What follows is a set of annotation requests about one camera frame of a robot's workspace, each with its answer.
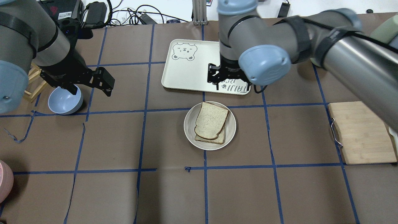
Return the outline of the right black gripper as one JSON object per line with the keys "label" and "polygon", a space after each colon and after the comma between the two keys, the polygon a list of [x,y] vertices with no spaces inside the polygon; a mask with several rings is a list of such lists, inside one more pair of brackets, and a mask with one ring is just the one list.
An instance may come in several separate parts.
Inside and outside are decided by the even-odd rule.
{"label": "right black gripper", "polygon": [[240,68],[238,60],[221,59],[219,66],[208,64],[208,83],[218,85],[226,79],[240,79],[248,85],[251,84],[247,75]]}

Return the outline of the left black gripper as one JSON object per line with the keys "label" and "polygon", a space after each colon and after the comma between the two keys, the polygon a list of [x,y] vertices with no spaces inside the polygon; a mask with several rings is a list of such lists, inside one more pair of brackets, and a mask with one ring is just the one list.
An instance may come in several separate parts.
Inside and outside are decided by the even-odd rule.
{"label": "left black gripper", "polygon": [[106,68],[89,69],[75,50],[80,30],[81,23],[77,19],[62,19],[61,26],[55,25],[50,41],[39,47],[41,77],[52,87],[61,87],[72,95],[77,95],[76,84],[80,84],[97,88],[110,97],[115,78]]}

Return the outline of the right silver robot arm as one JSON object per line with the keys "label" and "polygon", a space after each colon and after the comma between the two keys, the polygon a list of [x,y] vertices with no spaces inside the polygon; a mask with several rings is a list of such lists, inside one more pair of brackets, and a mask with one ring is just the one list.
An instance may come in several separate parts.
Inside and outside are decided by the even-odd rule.
{"label": "right silver robot arm", "polygon": [[207,82],[241,79],[268,86],[309,58],[334,75],[397,131],[397,49],[362,32],[354,11],[341,8],[266,26],[257,0],[219,0],[220,65]]}

